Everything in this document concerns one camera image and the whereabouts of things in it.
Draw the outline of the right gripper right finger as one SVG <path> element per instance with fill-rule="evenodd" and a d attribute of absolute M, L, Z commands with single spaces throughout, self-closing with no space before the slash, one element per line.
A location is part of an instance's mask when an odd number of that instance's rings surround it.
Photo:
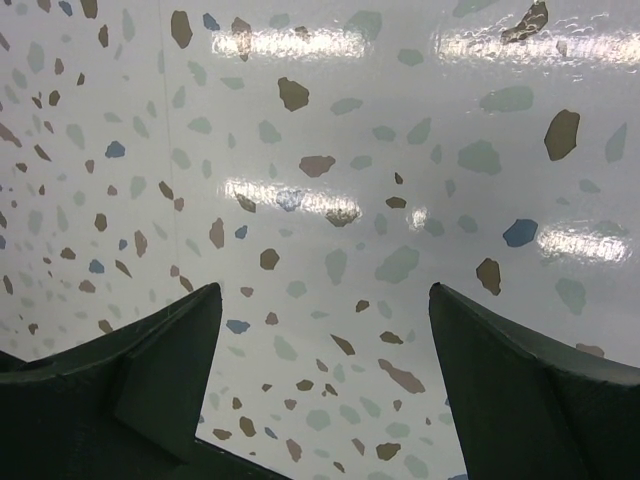
<path fill-rule="evenodd" d="M 639 370 L 435 283 L 429 319 L 471 479 L 636 479 Z"/>

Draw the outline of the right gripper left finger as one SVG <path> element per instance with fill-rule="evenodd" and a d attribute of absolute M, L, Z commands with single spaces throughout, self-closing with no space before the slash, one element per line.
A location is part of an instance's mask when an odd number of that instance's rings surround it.
<path fill-rule="evenodd" d="M 211 283 L 58 354 L 3 353 L 2 477 L 273 478 L 196 436 L 221 316 Z"/>

